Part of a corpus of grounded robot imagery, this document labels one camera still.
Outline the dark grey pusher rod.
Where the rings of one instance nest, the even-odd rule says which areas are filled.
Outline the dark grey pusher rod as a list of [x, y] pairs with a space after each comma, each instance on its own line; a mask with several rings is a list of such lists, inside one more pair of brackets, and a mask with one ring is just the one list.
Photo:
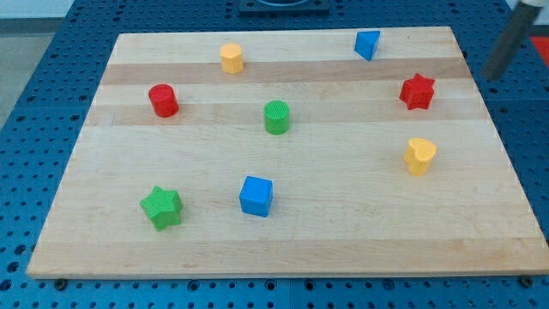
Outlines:
[[516, 3], [481, 71], [485, 79], [500, 79], [523, 41], [530, 36], [543, 35], [543, 25], [536, 23], [542, 10], [543, 0], [519, 0]]

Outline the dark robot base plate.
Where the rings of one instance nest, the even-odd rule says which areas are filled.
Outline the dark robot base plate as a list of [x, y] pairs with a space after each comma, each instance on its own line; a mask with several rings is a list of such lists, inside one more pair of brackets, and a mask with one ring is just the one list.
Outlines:
[[329, 0], [235, 0], [242, 14], [293, 14], [330, 11]]

